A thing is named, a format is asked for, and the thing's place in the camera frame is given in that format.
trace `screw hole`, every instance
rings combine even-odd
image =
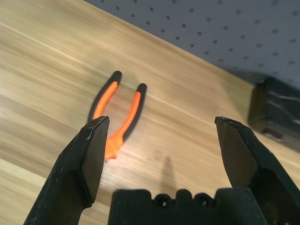
[[[205,193],[196,194],[194,200],[202,207],[213,207],[213,199]]]
[[[157,195],[154,199],[154,202],[163,209],[172,205],[172,199],[166,194]]]

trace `orange-handled pliers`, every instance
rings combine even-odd
[[[104,108],[108,103],[109,99],[113,96],[114,92],[118,88],[119,83],[121,82],[121,78],[122,73],[120,71],[115,71],[111,78],[102,87],[92,104],[88,121],[102,116]],[[111,158],[116,158],[118,156],[119,149],[122,147],[126,139],[134,130],[142,113],[146,92],[147,85],[141,83],[136,89],[135,97],[133,99],[129,114],[125,122],[117,130],[116,133],[107,138],[105,147],[106,161]]]

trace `wooden table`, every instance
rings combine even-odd
[[[246,123],[252,85],[81,0],[0,3],[0,224],[23,224],[57,156],[85,124],[113,71],[123,81],[105,109],[109,133],[138,83],[142,117],[104,166],[80,224],[106,224],[112,192],[214,195],[229,187],[214,118]],[[300,186],[300,154],[258,135]]]

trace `black box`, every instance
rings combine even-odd
[[[255,131],[300,150],[300,91],[274,78],[258,83],[248,122]]]

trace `white pegboard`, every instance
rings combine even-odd
[[[86,0],[255,83],[300,88],[298,0]]]

